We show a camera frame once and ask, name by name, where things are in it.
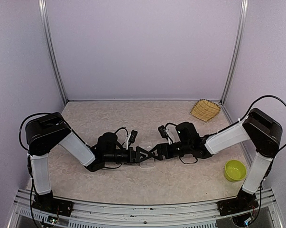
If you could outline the clear plastic pill organizer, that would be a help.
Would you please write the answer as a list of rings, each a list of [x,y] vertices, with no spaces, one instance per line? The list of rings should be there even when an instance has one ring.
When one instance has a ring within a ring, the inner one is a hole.
[[[153,146],[149,143],[148,144],[147,143],[141,144],[140,147],[146,151],[150,151],[153,148]],[[152,169],[155,166],[155,160],[154,160],[154,158],[151,157],[151,158],[141,162],[139,165],[142,169]]]

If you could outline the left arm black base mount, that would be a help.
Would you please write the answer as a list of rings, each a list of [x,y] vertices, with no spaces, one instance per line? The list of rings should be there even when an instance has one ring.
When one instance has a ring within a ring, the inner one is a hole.
[[[71,216],[73,206],[72,201],[54,198],[52,191],[44,195],[35,194],[32,203],[34,209],[66,217]]]

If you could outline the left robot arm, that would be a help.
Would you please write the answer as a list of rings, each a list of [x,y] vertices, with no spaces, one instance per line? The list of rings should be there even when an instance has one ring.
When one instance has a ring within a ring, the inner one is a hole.
[[[26,143],[20,143],[27,151],[28,171],[32,189],[39,204],[47,211],[57,207],[51,189],[48,156],[57,146],[71,154],[88,171],[95,172],[106,167],[106,163],[136,164],[152,157],[149,151],[133,149],[137,131],[126,136],[125,143],[118,141],[117,132],[107,132],[98,138],[96,145],[86,143],[59,112],[36,113],[26,117],[18,135],[26,134]]]

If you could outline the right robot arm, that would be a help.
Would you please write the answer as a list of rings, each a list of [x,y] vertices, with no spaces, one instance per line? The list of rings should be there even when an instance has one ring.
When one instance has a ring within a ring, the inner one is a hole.
[[[171,159],[192,154],[197,159],[207,159],[244,141],[252,141],[256,156],[241,187],[241,194],[234,199],[236,210],[243,211],[252,203],[252,196],[265,178],[273,159],[279,152],[282,126],[257,108],[242,119],[215,134],[200,136],[193,123],[183,122],[175,127],[179,141],[157,144],[152,151],[157,159]]]

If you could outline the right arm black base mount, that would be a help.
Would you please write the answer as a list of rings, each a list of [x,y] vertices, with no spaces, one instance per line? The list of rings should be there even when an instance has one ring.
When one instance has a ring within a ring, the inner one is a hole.
[[[217,205],[220,216],[227,216],[257,208],[259,203],[255,193],[249,194],[240,189],[236,197],[220,200]]]

